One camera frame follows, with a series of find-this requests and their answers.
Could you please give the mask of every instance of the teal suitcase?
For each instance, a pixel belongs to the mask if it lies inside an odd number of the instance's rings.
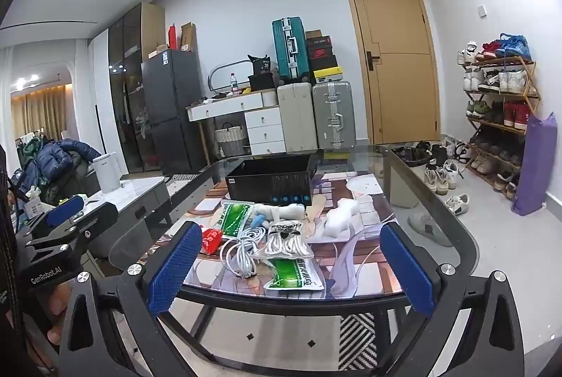
[[[311,71],[301,18],[284,17],[273,21],[273,38],[281,80],[279,84],[310,82]]]

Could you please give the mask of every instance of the red bottle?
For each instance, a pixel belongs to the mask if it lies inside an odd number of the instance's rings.
[[[168,46],[170,46],[170,49],[178,50],[178,38],[176,38],[175,34],[175,24],[168,30]]]

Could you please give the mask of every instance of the water bottle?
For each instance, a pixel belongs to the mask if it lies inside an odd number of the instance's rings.
[[[240,95],[238,81],[236,80],[236,76],[234,76],[234,73],[230,73],[230,90],[232,91],[232,95]]]

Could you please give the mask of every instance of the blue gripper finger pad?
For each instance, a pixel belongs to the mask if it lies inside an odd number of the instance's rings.
[[[433,284],[398,234],[388,224],[380,230],[380,250],[400,282],[412,308],[431,317],[435,309]]]
[[[56,228],[70,217],[76,215],[84,208],[84,200],[78,195],[73,196],[60,206],[51,209],[47,214],[47,225]]]
[[[146,307],[153,317],[167,312],[172,305],[185,276],[201,251],[202,243],[201,228],[191,226],[150,281]]]

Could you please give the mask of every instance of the purple bag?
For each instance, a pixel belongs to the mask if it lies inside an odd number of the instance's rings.
[[[529,116],[525,154],[515,201],[511,210],[519,215],[538,211],[546,199],[556,155],[558,125],[551,113],[548,119]]]

